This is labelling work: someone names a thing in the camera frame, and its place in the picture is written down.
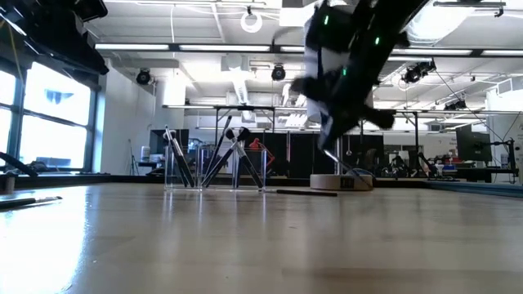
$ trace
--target camera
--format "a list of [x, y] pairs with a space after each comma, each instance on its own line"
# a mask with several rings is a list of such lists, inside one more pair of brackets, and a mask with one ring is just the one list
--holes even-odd
[[150, 75], [150, 69], [140, 69], [140, 73], [136, 76], [136, 82], [142, 86], [152, 84], [154, 78]]
[[283, 65], [275, 65], [275, 68], [272, 69], [272, 74], [270, 75], [273, 81], [283, 81], [285, 79], [285, 69]]

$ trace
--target light fixture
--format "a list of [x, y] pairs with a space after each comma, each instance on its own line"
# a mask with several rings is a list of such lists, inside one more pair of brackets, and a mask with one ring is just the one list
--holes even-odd
[[499, 8], [504, 7], [505, 2], [473, 2], [473, 1], [459, 1], [459, 2], [434, 2], [435, 7], [474, 7], [474, 8]]
[[275, 65], [274, 69], [272, 69], [272, 73], [270, 74], [270, 77], [273, 81], [279, 82], [283, 81], [285, 79], [285, 69], [283, 65]]
[[[254, 21], [254, 24], [247, 24], [247, 18], [249, 16], [256, 17], [256, 20]], [[257, 33], [262, 29], [263, 26], [263, 19], [262, 15], [260, 15], [258, 12], [251, 12], [251, 7], [247, 8], [247, 12], [245, 12], [242, 15], [242, 18], [239, 20], [239, 24], [241, 25], [242, 29], [247, 33]]]
[[483, 56], [523, 56], [523, 50], [485, 50]]
[[282, 52], [305, 52], [304, 46], [282, 46], [280, 48]]
[[215, 4], [218, 6], [246, 6], [251, 7], [265, 7], [265, 2], [244, 2], [244, 1], [200, 1], [200, 0], [104, 0], [105, 3], [131, 3], [143, 6], [172, 6], [172, 5], [187, 5], [187, 6], [209, 6]]
[[235, 51], [235, 52], [268, 52], [270, 46], [257, 45], [180, 45], [181, 51]]
[[307, 111], [305, 107], [275, 107], [276, 111]]
[[393, 49], [393, 54], [418, 55], [418, 56], [468, 56], [472, 50], [465, 49]]
[[167, 44], [116, 44], [116, 43], [100, 43], [95, 45], [97, 50], [135, 50], [135, 51], [168, 51]]
[[142, 86], [148, 86], [154, 82], [154, 78], [150, 75], [150, 69], [140, 69], [140, 73], [136, 76], [136, 82]]
[[387, 61], [403, 61], [403, 62], [430, 62], [431, 57], [416, 57], [416, 56], [390, 56]]
[[170, 109], [214, 109], [211, 105], [164, 105], [164, 108]]

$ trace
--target wall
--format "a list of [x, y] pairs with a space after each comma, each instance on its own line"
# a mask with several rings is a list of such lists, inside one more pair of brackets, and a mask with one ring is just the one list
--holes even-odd
[[[113, 175], [128, 175], [131, 148], [137, 161], [142, 145], [149, 144], [150, 130], [182, 128], [183, 110], [163, 109], [163, 88], [157, 87], [156, 97], [142, 89], [130, 78], [115, 70], [101, 78], [102, 92], [96, 110], [96, 134], [93, 171]], [[149, 168], [140, 168], [140, 174]]]

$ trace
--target ceiling light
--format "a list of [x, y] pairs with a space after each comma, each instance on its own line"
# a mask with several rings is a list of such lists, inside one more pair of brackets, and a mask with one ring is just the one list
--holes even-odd
[[282, 52], [305, 52], [304, 46], [282, 46]]
[[304, 107], [275, 107], [276, 111], [307, 111]]
[[416, 56], [391, 56], [387, 61], [404, 61], [404, 62], [430, 62], [430, 57], [416, 57]]
[[96, 44], [97, 50], [143, 50], [143, 51], [167, 51], [167, 44]]
[[[209, 5], [216, 4], [218, 6], [234, 6], [246, 5], [244, 1], [207, 1], [207, 0], [178, 0], [178, 1], [168, 1], [168, 0], [104, 0], [105, 3], [131, 3], [143, 6], [172, 6], [172, 5]], [[248, 5], [251, 7], [265, 7], [265, 2], [248, 2]]]
[[523, 56], [523, 50], [485, 50], [483, 56]]
[[170, 109], [214, 109], [211, 105], [164, 105], [164, 108]]
[[235, 51], [235, 52], [268, 52], [269, 46], [256, 45], [180, 45], [182, 51]]
[[420, 56], [467, 56], [472, 50], [463, 49], [394, 49], [393, 54], [420, 55]]

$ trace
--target table surface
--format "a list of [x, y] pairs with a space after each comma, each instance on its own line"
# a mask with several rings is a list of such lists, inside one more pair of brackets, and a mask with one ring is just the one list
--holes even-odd
[[522, 293], [523, 202], [103, 184], [0, 212], [1, 293]]

